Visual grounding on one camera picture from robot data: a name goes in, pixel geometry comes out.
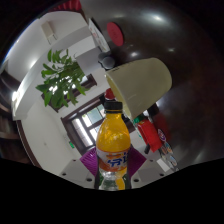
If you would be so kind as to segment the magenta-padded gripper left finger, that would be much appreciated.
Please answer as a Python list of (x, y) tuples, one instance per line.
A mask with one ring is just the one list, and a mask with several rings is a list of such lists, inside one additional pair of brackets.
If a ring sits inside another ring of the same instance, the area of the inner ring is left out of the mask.
[(71, 160), (60, 173), (60, 177), (81, 187), (94, 189), (97, 174), (96, 148), (92, 148), (80, 159)]

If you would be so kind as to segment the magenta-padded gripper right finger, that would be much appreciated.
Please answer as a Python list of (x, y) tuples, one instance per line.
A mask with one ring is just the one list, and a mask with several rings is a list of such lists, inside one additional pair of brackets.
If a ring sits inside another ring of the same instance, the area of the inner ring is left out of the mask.
[(145, 148), (132, 149), (128, 159), (128, 177), (132, 189), (146, 186), (160, 179), (164, 171), (158, 164), (158, 152), (144, 152)]

